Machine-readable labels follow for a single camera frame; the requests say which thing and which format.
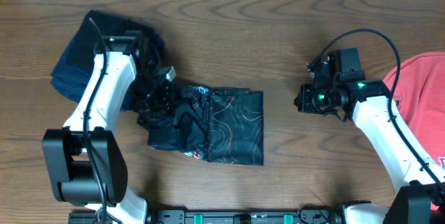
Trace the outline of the black jersey with orange contour lines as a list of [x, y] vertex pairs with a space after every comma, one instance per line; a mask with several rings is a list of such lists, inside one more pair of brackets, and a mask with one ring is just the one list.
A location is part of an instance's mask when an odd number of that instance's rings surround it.
[[209, 163], [264, 164], [264, 94], [249, 88], [177, 86], [138, 107], [147, 144]]

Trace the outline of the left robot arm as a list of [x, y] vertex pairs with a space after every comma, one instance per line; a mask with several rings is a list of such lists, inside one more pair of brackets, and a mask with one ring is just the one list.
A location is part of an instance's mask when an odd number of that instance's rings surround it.
[[145, 36], [103, 36], [81, 100], [60, 129], [46, 130], [42, 149], [55, 199], [83, 211], [69, 223], [155, 223], [148, 201], [128, 186], [114, 137], [124, 96], [137, 81], [147, 99], [159, 84], [160, 54]]

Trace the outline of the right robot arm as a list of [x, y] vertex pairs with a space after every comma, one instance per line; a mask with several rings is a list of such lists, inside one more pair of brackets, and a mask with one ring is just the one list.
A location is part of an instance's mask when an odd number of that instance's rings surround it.
[[393, 184], [390, 207], [371, 202], [344, 203], [335, 223], [443, 223], [444, 169], [426, 152], [400, 116], [381, 80], [336, 86], [304, 84], [294, 100], [303, 113], [351, 120], [371, 142]]

